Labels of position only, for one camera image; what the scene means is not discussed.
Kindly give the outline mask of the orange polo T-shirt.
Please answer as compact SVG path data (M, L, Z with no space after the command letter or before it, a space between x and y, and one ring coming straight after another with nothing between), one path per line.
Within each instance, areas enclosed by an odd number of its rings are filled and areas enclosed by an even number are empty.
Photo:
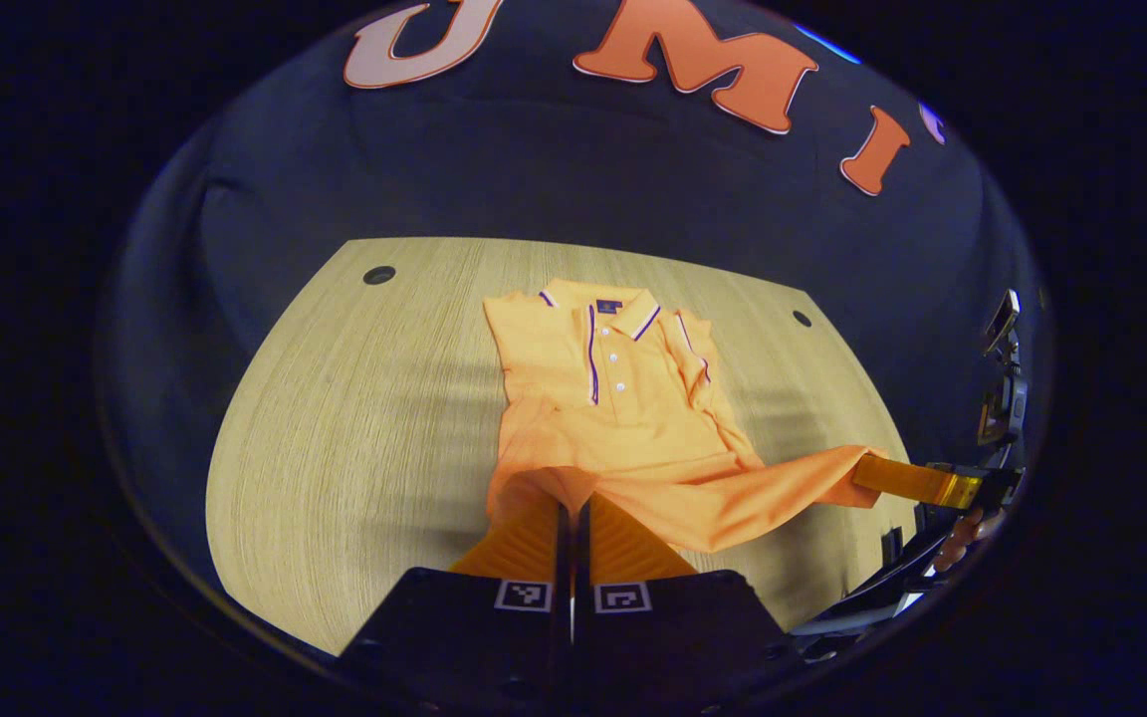
M766 463L738 424L713 327L647 289L553 280L483 301L507 407L487 489L496 525L551 496L602 496L678 550L759 539L816 504L871 509L872 446Z

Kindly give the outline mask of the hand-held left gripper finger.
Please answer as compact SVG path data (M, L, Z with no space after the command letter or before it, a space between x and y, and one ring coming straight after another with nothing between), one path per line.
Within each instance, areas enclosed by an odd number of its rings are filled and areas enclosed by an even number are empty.
M336 661L338 673L397 703L551 703L571 649L568 511L537 505L518 523L537 566L474 575L409 568Z
M699 572L600 494L574 537L574 697L750 703L805 671L746 577Z

